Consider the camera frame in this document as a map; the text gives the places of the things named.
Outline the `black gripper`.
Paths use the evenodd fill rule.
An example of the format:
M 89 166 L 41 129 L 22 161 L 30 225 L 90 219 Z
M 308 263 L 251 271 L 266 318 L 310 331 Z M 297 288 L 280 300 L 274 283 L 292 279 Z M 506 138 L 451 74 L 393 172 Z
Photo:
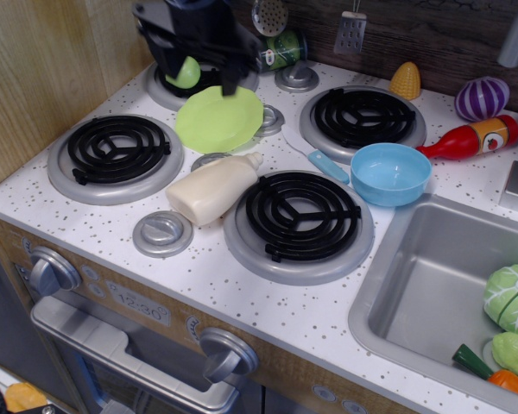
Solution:
M 188 54 L 215 53 L 228 97 L 253 71 L 260 42 L 237 21 L 229 1 L 141 1 L 132 12 L 156 63 L 171 78 Z

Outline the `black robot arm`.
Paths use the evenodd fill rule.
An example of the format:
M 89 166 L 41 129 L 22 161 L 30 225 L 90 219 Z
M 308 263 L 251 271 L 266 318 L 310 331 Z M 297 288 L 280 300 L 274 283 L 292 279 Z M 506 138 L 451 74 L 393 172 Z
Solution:
M 260 69 L 261 42 L 240 24 L 228 1 L 147 1 L 132 6 L 140 33 L 164 74 L 177 77 L 187 57 L 220 72 L 225 96 Z

